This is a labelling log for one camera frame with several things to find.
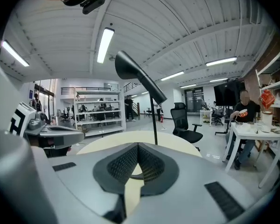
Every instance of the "ceiling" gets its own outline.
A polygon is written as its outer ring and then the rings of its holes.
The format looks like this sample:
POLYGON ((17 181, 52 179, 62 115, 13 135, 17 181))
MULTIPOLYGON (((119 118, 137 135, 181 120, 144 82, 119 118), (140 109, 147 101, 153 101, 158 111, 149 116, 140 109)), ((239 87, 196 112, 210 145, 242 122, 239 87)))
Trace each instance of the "ceiling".
POLYGON ((23 67, 4 50, 4 71, 23 81, 50 78, 120 80, 114 60, 127 52, 156 82, 203 84, 240 77, 260 58, 274 24, 255 0, 106 0, 88 15, 60 1, 22 0, 4 38, 29 63, 23 67), (97 63, 104 28, 115 30, 104 64, 97 63), (207 67, 237 56, 235 63, 207 67))

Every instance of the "bag of chips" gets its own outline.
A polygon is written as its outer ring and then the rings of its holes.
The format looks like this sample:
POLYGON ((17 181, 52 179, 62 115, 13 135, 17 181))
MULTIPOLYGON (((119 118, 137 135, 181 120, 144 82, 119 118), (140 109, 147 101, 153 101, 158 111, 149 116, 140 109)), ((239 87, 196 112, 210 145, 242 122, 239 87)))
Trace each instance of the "bag of chips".
POLYGON ((275 96, 269 90, 264 90, 260 97, 261 103, 263 104, 265 109, 270 108, 270 106, 274 104, 275 96))

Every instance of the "white desk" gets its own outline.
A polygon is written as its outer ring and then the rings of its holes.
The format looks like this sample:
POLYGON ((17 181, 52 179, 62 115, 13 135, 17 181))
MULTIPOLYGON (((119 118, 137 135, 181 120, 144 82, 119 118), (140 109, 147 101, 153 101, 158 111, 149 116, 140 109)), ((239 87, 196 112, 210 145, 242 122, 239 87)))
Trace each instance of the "white desk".
POLYGON ((213 113, 212 110, 201 110, 200 111, 200 124, 202 125, 202 116, 204 115, 204 113, 209 113, 210 114, 210 126, 211 126, 211 114, 213 113))
MULTIPOLYGON (((86 154, 115 147, 125 143, 143 142, 154 144, 153 131, 132 131, 117 133, 98 139, 82 148, 77 154, 86 154)), ((173 134, 158 132, 158 145, 171 148, 183 153, 201 157, 199 151, 186 140, 173 134)), ((141 168, 136 166, 133 175, 140 174, 141 168)), ((140 189, 144 185, 142 180, 129 179, 125 188, 126 214, 129 215, 140 201, 140 189)))
MULTIPOLYGON (((267 181, 269 175, 272 173, 274 167, 276 166, 277 162, 278 162, 278 159, 280 158, 280 134, 277 134, 277 133, 273 133, 273 132, 270 132, 270 133, 264 133, 260 130, 258 130, 258 133, 256 133, 257 131, 257 128, 258 127, 258 124, 254 124, 253 126, 247 124, 247 123, 244 123, 243 125, 239 126, 239 125, 236 125, 236 123, 232 123, 231 124, 231 130, 230 130, 230 136, 229 136, 229 140, 228 140, 228 144, 227 144, 227 148, 226 148, 226 151, 224 153, 224 156, 223 156, 223 159, 222 161, 225 162, 226 160, 226 156, 228 154, 228 151, 229 151, 229 148, 230 148, 230 145, 231 145, 231 141, 232 141, 232 136, 233 134, 236 135, 236 140, 234 142, 234 147, 233 147, 233 151, 231 153, 231 156, 230 156, 230 159, 228 161, 228 164, 225 168, 225 172, 228 172, 233 161, 234 161, 234 158, 235 158, 235 155, 238 151, 238 146, 239 146, 239 142, 240 140, 262 140, 262 141, 266 141, 266 140, 271 140, 271 141, 278 141, 278 151, 276 152, 276 156, 270 166, 270 168, 268 169, 265 177, 263 178, 263 180, 260 182, 260 184, 258 185, 259 188, 262 188, 262 186, 265 184, 265 182, 267 181)), ((254 166, 256 166, 257 164, 257 160, 259 159, 260 157, 260 154, 263 152, 265 148, 265 145, 262 145, 261 147, 261 151, 259 152, 258 154, 258 157, 254 163, 254 166)))

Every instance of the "ceiling light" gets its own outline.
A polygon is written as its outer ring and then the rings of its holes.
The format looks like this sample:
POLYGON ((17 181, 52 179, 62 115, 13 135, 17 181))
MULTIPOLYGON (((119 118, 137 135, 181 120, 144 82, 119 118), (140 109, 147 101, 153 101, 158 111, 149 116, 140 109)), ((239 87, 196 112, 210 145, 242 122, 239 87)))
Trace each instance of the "ceiling light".
POLYGON ((187 88, 187 87, 191 87, 191 86, 196 86, 196 84, 190 84, 190 85, 187 85, 187 86, 183 86, 181 88, 187 88))
POLYGON ((101 40, 101 44, 98 49, 98 63, 104 63, 104 59, 108 50, 108 46, 114 34, 114 30, 111 28, 105 28, 101 40))
POLYGON ((18 62, 20 62, 23 66, 29 66, 29 64, 22 58, 20 55, 7 43, 7 41, 3 41, 2 47, 9 52, 18 62))
POLYGON ((223 80, 227 80, 228 78, 222 78, 222 79, 218 79, 218 80, 210 80, 210 82, 217 82, 217 81, 223 81, 223 80))
POLYGON ((222 64, 222 63, 226 63, 226 62, 233 62, 236 60, 237 60, 237 57, 231 57, 231 58, 226 58, 226 59, 222 59, 222 60, 217 60, 214 62, 207 62, 206 66, 218 65, 218 64, 222 64))
POLYGON ((179 75, 182 75, 182 74, 184 74, 184 72, 183 72, 183 71, 178 72, 178 73, 176 73, 176 74, 174 74, 174 75, 171 75, 171 76, 165 77, 165 78, 161 79, 161 81, 168 80, 168 79, 170 79, 170 78, 173 78, 173 77, 176 77, 176 76, 179 76, 179 75))

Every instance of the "black monitor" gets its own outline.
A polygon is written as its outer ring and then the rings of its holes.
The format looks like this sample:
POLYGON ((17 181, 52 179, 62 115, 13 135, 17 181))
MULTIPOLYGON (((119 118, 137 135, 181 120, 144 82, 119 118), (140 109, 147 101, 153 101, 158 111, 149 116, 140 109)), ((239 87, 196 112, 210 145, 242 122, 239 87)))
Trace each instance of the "black monitor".
POLYGON ((235 106, 239 102, 239 93, 245 89, 245 83, 234 80, 214 87, 217 106, 235 106))

